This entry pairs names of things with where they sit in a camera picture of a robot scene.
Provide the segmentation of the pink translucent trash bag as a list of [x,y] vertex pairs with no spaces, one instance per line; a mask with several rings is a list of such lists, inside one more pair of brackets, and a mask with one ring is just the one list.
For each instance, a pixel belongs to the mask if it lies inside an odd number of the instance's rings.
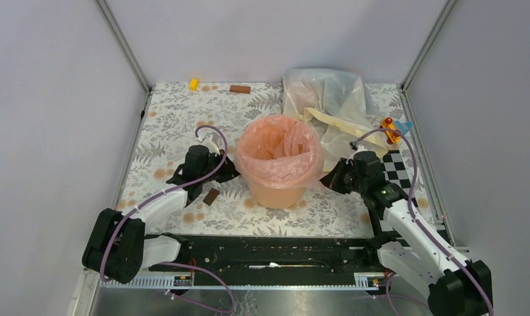
[[316,131],[284,115],[249,124],[234,155],[236,170],[247,181],[273,189],[321,187],[324,160]]

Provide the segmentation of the orange plastic trash bin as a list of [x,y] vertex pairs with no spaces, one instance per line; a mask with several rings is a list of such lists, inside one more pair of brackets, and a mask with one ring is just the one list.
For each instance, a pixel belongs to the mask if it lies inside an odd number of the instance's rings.
[[253,199],[271,209],[284,209],[294,205],[315,181],[313,177],[303,176],[288,182],[270,182],[251,175],[244,176],[244,180]]

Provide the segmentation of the yellowish translucent trash bag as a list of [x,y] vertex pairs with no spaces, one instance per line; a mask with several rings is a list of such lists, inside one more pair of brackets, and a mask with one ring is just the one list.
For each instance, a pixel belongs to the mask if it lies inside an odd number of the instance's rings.
[[341,108],[333,115],[306,107],[303,119],[317,133],[321,142],[324,155],[323,172],[330,172],[341,157],[349,158],[356,152],[350,147],[350,142],[373,130],[373,123],[378,122],[380,116],[349,107]]

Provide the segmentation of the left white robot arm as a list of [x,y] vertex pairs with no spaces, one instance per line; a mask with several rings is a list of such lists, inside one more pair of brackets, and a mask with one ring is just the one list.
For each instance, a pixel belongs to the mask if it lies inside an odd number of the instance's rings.
[[160,192],[124,211],[100,212],[82,255],[83,267],[96,271],[104,282],[130,282],[141,269],[165,262],[175,271],[186,268],[188,250],[169,233],[147,236],[149,229],[191,204],[208,182],[223,183],[238,176],[225,150],[204,145],[189,147],[183,164]]

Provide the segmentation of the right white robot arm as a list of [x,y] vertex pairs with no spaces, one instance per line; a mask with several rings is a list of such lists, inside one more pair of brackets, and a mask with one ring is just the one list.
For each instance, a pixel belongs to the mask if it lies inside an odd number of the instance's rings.
[[468,259],[434,230],[411,197],[386,179],[375,153],[341,158],[321,183],[339,194],[359,194],[370,216],[391,226],[411,248],[378,233],[363,253],[369,270],[384,267],[401,276],[422,293],[433,315],[493,315],[489,267]]

